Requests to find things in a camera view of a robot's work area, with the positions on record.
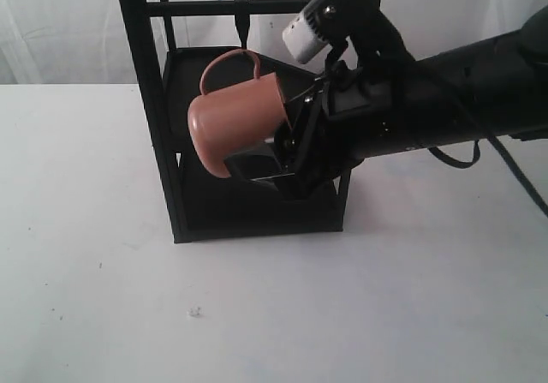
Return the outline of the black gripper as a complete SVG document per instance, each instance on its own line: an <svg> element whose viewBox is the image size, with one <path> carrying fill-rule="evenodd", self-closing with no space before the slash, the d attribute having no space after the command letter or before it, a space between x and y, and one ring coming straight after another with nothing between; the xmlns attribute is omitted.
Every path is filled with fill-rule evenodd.
<svg viewBox="0 0 548 383"><path fill-rule="evenodd" d="M286 109L289 122L274 134L271 149L247 149L223 162L241 181L273 179L291 200L306 199L320 186L364 159L401 148L401 70L394 66L333 72Z"/></svg>

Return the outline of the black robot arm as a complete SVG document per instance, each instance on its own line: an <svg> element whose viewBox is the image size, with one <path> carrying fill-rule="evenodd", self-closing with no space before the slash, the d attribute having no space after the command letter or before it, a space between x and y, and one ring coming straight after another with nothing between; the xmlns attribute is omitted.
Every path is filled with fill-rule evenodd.
<svg viewBox="0 0 548 383"><path fill-rule="evenodd" d="M547 136L547 13L523 27L421 61L343 62L285 106L269 142L224 160L237 179L305 199L364 159L509 135Z"/></svg>

